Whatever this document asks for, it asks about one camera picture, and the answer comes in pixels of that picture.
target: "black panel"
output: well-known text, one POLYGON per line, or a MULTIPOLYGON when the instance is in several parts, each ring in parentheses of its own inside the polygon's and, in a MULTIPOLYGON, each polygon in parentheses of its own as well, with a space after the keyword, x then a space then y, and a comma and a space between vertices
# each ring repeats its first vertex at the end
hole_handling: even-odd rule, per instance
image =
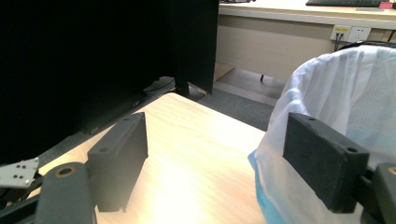
POLYGON ((283 157, 334 213, 354 212, 368 151, 318 119, 289 113, 283 157))
POLYGON ((101 212, 125 209, 148 157, 144 113, 116 123, 88 152, 91 193, 101 212))
POLYGON ((171 75, 164 7, 164 1, 1 1, 0 164, 31 159, 99 126, 92 123, 171 75))
POLYGON ((44 176, 34 223, 96 223, 85 165, 69 162, 44 176))
POLYGON ((385 223, 396 223, 396 164, 382 163, 376 167, 373 181, 385 223))
POLYGON ((219 1, 169 1, 169 24, 176 85, 190 82, 212 92, 216 61, 219 1))

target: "screw hole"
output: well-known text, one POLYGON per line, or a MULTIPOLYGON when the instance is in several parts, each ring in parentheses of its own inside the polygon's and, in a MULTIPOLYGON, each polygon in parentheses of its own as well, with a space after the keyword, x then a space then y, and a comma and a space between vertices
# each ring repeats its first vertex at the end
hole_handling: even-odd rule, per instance
POLYGON ((55 172, 55 176, 58 178, 63 178, 63 177, 70 176, 75 171, 76 171, 76 168, 74 166, 68 166, 68 167, 64 167, 62 169, 57 170, 55 172))
POLYGON ((67 174, 69 174, 70 172, 72 172, 73 170, 71 169, 71 168, 64 168, 64 169, 62 169, 60 172, 59 172, 59 174, 60 175, 67 175, 67 174))
POLYGON ((358 150, 356 148, 353 148, 353 147, 347 147, 346 150, 348 152, 358 152, 358 150))

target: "keyboard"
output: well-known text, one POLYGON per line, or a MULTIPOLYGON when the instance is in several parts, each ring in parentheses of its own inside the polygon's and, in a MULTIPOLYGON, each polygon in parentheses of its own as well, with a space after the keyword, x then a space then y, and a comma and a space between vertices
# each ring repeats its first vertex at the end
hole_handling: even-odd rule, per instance
POLYGON ((316 7, 378 7, 389 0, 308 0, 306 6, 316 7))

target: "cable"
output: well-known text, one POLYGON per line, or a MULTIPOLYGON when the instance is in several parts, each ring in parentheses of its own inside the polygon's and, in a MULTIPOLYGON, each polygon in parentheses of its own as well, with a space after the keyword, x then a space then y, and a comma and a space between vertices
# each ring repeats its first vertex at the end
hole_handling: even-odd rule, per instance
POLYGON ((338 36, 339 36, 340 34, 338 34, 338 33, 335 33, 335 43, 334 43, 334 52, 336 52, 337 51, 337 42, 338 42, 338 36))
POLYGON ((341 39, 343 38, 344 34, 335 34, 335 44, 334 44, 334 52, 338 50, 338 46, 340 45, 341 39))
POLYGON ((388 38, 388 42, 390 42, 390 40, 393 38, 393 34, 395 33, 395 31, 394 30, 392 30, 392 33, 390 33, 390 36, 389 36, 389 38, 388 38))
POLYGON ((166 83, 165 85, 163 85, 163 86, 161 86, 161 87, 159 87, 159 88, 156 88, 156 89, 154 89, 154 90, 149 90, 149 91, 157 91, 157 90, 159 90, 159 89, 162 89, 162 88, 164 88, 165 86, 171 84, 174 80, 175 80, 175 78, 172 78, 172 80, 171 80, 170 82, 166 83))

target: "metal bracket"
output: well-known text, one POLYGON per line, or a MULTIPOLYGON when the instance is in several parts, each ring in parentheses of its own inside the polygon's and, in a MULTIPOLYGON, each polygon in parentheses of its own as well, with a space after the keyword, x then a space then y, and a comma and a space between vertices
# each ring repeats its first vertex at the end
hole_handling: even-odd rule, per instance
POLYGON ((28 189, 38 167, 38 158, 0 167, 0 188, 28 189))

